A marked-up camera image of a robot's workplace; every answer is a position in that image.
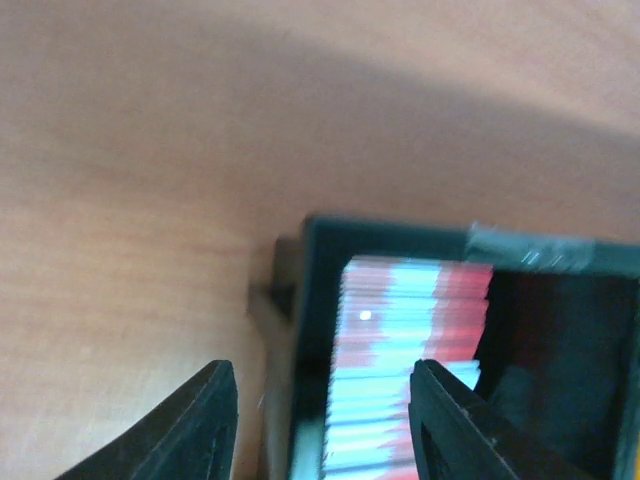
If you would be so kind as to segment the black card bin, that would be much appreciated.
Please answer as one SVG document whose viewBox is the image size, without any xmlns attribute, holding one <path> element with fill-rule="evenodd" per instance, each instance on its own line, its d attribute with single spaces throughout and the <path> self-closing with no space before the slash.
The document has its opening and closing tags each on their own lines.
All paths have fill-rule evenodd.
<svg viewBox="0 0 640 480">
<path fill-rule="evenodd" d="M 327 479 L 325 421 L 341 274 L 355 257 L 492 268 L 469 388 L 588 473 L 639 475 L 639 249 L 594 239 L 315 214 L 276 241 L 249 291 L 267 346 L 261 479 Z"/>
</svg>

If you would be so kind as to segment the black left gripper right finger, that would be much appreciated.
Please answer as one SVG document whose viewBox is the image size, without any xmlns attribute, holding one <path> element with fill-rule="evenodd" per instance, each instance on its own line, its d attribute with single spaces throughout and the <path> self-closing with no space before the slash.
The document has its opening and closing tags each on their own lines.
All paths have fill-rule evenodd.
<svg viewBox="0 0 640 480">
<path fill-rule="evenodd" d="M 516 429 L 435 360 L 410 375 L 408 405 L 420 479 L 589 479 Z"/>
</svg>

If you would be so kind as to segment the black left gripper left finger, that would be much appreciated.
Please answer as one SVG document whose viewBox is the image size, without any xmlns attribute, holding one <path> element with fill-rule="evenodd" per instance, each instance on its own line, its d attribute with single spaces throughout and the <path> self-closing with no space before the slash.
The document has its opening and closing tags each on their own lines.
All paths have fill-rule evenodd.
<svg viewBox="0 0 640 480">
<path fill-rule="evenodd" d="M 229 479 L 238 422 L 233 365 L 205 365 L 62 479 Z"/>
</svg>

